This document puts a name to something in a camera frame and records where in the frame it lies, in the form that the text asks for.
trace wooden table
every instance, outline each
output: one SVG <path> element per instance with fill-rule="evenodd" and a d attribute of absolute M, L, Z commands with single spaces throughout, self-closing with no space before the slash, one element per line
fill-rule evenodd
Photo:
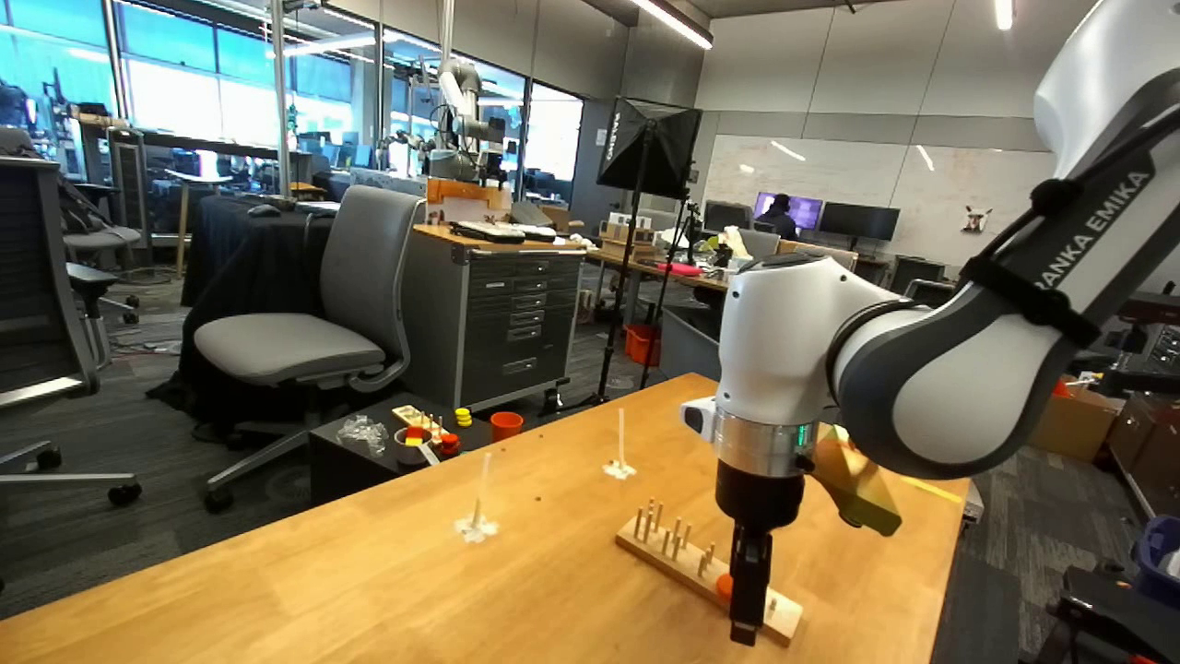
<path fill-rule="evenodd" d="M 230 184 L 230 177 L 194 177 L 194 175 L 182 175 L 182 170 L 167 170 L 173 180 L 182 180 L 182 213 L 176 213 L 176 277 L 184 282 L 184 252 L 187 252 L 187 198 L 190 189 L 213 189 Z"/>
<path fill-rule="evenodd" d="M 613 541 L 649 499 L 730 539 L 715 459 L 678 426 L 712 381 L 683 376 L 429 472 L 327 501 L 0 622 L 0 659 L 928 659 L 966 483 L 890 477 L 903 526 L 852 531 L 810 483 L 774 534 L 774 587 L 805 601 L 791 644 L 728 643 L 728 617 Z M 629 465 L 617 483 L 617 408 Z M 468 546 L 488 514 L 503 534 Z"/>

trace wooden block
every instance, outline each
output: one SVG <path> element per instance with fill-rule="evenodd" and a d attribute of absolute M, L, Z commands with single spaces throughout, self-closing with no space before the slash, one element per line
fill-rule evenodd
<path fill-rule="evenodd" d="M 901 510 L 890 493 L 885 477 L 873 461 L 852 449 L 843 429 L 822 429 L 810 449 L 810 477 L 842 510 L 842 521 L 852 526 L 873 526 L 891 534 L 901 526 Z"/>
<path fill-rule="evenodd" d="M 661 526 L 653 521 L 627 521 L 617 541 L 662 574 L 678 578 L 683 587 L 703 595 L 715 610 L 730 611 L 730 604 L 715 595 L 715 578 L 730 574 L 730 563 L 715 555 L 685 541 L 676 541 L 676 526 Z M 764 635 L 774 643 L 788 643 L 805 621 L 805 604 L 767 587 L 767 611 L 764 611 Z"/>

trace box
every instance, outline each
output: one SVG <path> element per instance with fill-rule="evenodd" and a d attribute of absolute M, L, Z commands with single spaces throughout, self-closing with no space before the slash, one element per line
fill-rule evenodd
<path fill-rule="evenodd" d="M 1121 403 L 1083 386 L 1046 397 L 1027 441 L 1070 461 L 1095 461 Z"/>

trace lamp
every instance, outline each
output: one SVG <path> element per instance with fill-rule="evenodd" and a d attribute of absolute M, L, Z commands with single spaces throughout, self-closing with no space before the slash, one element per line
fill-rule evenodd
<path fill-rule="evenodd" d="M 694 42 L 697 49 L 712 49 L 712 34 L 697 21 L 689 21 L 678 7 L 671 7 L 666 0 L 629 0 L 635 7 L 640 7 L 646 15 L 661 17 L 671 34 Z"/>

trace chair wheel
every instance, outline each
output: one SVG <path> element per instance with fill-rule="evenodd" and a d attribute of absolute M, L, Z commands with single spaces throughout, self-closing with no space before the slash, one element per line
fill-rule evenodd
<path fill-rule="evenodd" d="M 133 501 L 141 501 L 141 493 L 145 493 L 141 483 L 122 483 L 122 488 L 112 488 L 112 489 L 107 489 L 107 501 L 112 501 L 112 505 L 133 505 Z"/>
<path fill-rule="evenodd" d="M 60 449 L 42 449 L 32 461 L 32 472 L 54 472 L 61 467 L 61 454 Z"/>
<path fill-rule="evenodd" d="M 205 489 L 205 514 L 226 514 L 232 505 L 230 489 Z"/>

